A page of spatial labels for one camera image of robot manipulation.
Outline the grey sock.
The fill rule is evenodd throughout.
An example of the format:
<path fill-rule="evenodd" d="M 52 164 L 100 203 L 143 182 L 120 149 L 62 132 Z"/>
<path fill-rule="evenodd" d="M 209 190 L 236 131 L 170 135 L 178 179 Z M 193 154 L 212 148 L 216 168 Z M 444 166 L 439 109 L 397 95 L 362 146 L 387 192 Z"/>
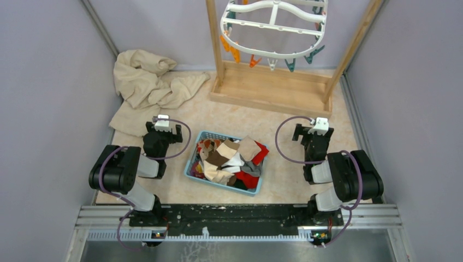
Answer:
<path fill-rule="evenodd" d="M 241 171 L 253 177 L 260 177 L 262 174 L 262 165 L 255 165 L 252 161 L 245 162 L 241 167 Z"/>

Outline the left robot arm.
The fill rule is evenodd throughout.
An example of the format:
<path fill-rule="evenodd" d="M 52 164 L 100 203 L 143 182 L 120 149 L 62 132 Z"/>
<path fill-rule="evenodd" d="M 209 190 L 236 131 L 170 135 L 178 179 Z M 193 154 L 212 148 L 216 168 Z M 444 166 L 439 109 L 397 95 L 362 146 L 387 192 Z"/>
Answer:
<path fill-rule="evenodd" d="M 184 141 L 182 127 L 187 126 L 158 116 L 146 123 L 142 147 L 106 145 L 89 173 L 90 187 L 123 200 L 133 215 L 142 216 L 149 225 L 159 225 L 164 218 L 159 197 L 141 186 L 136 177 L 162 178 L 165 161 L 171 158 L 168 148 Z"/>

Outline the white sock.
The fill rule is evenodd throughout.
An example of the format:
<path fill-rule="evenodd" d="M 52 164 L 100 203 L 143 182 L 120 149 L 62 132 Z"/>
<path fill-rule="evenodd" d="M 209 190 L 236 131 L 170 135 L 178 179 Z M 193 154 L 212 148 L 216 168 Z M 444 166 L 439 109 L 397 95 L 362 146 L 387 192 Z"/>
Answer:
<path fill-rule="evenodd" d="M 221 166 L 221 169 L 234 174 L 240 172 L 244 164 L 245 162 L 241 159 L 240 153 L 237 152 L 230 160 L 228 160 Z"/>

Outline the brown beige sock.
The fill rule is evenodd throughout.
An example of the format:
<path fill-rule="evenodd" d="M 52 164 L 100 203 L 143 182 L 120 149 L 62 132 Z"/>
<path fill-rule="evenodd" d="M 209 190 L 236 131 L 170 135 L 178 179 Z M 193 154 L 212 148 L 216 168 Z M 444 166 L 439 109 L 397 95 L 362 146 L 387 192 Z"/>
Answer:
<path fill-rule="evenodd" d="M 204 161 L 204 175 L 214 183 L 226 185 L 233 173 L 224 171 L 221 166 L 231 160 L 239 149 L 239 144 L 231 140 L 223 141 Z"/>

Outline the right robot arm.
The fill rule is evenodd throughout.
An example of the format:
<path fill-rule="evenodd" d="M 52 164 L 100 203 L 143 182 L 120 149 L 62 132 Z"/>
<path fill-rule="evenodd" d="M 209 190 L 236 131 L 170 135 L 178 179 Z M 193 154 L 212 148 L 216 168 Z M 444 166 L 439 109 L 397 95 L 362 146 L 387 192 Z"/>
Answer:
<path fill-rule="evenodd" d="M 383 181 L 364 150 L 328 153 L 328 146 L 334 128 L 325 134 L 313 128 L 297 124 L 292 140 L 300 137 L 304 147 L 304 179 L 311 185 L 333 185 L 319 194 L 311 196 L 307 217 L 314 225 L 323 224 L 346 202 L 379 198 L 384 193 Z"/>

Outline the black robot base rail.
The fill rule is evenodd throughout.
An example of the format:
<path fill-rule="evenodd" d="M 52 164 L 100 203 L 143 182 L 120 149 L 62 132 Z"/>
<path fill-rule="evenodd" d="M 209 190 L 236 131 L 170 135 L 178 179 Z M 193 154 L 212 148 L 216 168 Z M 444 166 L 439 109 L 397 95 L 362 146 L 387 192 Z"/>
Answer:
<path fill-rule="evenodd" d="M 318 212 L 312 204 L 171 204 L 129 215 L 131 227 L 165 227 L 168 236 L 295 236 L 299 227 L 343 224 L 340 210 Z"/>

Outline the beige red dotted sock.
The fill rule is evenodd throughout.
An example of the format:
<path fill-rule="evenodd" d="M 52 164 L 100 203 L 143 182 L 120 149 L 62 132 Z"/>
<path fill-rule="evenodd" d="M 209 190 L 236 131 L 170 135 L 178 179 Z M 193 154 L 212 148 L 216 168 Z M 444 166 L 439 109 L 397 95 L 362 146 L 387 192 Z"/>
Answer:
<path fill-rule="evenodd" d="M 249 136 L 242 139 L 239 143 L 238 152 L 245 162 L 252 162 L 254 165 L 259 165 L 264 158 L 269 154 L 268 148 L 253 140 Z"/>

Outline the red santa sock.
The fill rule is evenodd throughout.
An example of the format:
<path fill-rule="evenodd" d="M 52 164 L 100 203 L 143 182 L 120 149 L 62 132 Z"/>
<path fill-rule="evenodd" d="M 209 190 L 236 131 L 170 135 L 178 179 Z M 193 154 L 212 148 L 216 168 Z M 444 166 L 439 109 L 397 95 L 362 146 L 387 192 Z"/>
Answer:
<path fill-rule="evenodd" d="M 259 177 L 252 176 L 246 172 L 240 171 L 235 173 L 237 180 L 242 181 L 246 189 L 256 189 Z"/>

